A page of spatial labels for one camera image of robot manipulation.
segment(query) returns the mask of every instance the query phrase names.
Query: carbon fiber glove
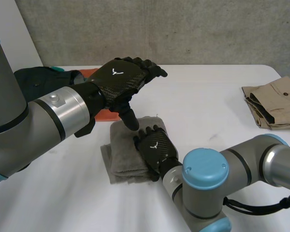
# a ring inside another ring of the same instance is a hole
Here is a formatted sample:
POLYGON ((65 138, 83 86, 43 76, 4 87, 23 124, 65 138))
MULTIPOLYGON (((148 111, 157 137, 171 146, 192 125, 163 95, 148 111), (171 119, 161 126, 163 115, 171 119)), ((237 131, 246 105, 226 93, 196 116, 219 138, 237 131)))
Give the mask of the carbon fiber glove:
POLYGON ((168 74, 150 60, 140 58, 115 58, 104 64, 88 81, 94 83, 105 99, 105 108, 118 112, 125 125, 133 131, 139 129, 139 123, 129 101, 132 96, 152 79, 168 74))
POLYGON ((133 140, 135 148, 141 153, 147 164, 153 181, 157 181, 161 172, 164 172, 161 170, 164 163, 169 163, 170 160, 172 163, 179 163, 175 146, 165 131, 157 125, 154 126, 154 129, 147 127, 146 133, 139 130, 139 136, 135 136, 133 140))

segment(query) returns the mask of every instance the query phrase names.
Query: black cable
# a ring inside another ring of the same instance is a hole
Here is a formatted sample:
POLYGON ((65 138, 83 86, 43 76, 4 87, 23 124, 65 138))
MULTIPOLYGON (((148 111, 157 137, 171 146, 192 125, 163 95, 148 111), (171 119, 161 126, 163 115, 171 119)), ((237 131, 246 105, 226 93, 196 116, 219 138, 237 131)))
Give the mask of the black cable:
POLYGON ((255 216, 262 216, 262 215, 268 215, 278 212, 282 209, 288 209, 290 208, 290 196, 283 198, 279 203, 268 205, 268 206, 250 206, 246 204, 242 204, 235 200, 229 200, 227 197, 223 199, 223 205, 226 205, 227 207, 243 214, 248 215, 255 215, 255 216))

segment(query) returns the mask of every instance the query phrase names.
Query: robotic hand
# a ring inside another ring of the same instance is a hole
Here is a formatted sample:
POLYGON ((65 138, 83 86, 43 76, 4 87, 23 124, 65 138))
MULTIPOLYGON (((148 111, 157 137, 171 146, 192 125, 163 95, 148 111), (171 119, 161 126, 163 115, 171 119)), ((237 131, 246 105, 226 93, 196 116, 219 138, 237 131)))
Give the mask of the robotic hand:
POLYGON ((146 128, 146 133, 139 130, 139 137, 134 138, 135 148, 145 160, 152 181, 163 179, 173 167, 181 165, 178 152, 165 131, 154 125, 153 129, 146 128))
POLYGON ((115 58, 92 74, 88 81, 94 83, 105 99, 105 107, 118 112, 125 125, 133 131, 139 129, 129 101, 132 96, 155 77, 168 74, 150 60, 140 58, 115 58))
POLYGON ((150 60, 141 58, 115 58, 92 74, 86 83, 72 86, 84 99, 90 113, 89 124, 75 136, 89 134, 94 127, 94 116, 102 109, 118 112, 125 125, 133 131, 139 122, 130 109, 132 96, 155 77, 168 74, 150 60))

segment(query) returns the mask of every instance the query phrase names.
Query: gray towel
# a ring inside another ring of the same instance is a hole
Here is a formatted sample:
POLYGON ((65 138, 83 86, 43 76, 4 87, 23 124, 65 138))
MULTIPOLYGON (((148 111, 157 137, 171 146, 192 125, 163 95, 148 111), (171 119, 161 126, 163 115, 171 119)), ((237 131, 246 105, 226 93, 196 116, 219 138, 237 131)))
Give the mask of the gray towel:
MULTIPOLYGON (((140 129, 158 125, 166 131, 159 117, 138 119, 140 129)), ((148 168, 141 154, 135 149, 133 137, 137 131, 129 130, 122 121, 114 122, 110 128, 111 143, 101 147, 101 153, 111 184, 149 181, 148 168)))

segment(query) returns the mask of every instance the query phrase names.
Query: white logo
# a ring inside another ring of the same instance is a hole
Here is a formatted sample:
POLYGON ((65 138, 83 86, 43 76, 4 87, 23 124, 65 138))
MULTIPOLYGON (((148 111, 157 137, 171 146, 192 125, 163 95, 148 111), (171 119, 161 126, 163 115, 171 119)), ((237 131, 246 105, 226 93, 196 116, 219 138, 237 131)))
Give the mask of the white logo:
POLYGON ((158 142, 156 143, 156 145, 154 145, 154 146, 150 146, 150 148, 155 148, 155 149, 157 149, 157 146, 158 146, 158 142))
POLYGON ((122 73, 121 73, 121 72, 118 72, 118 73, 117 73, 117 72, 113 69, 113 75, 115 75, 115 74, 124 74, 124 72, 122 72, 122 73))

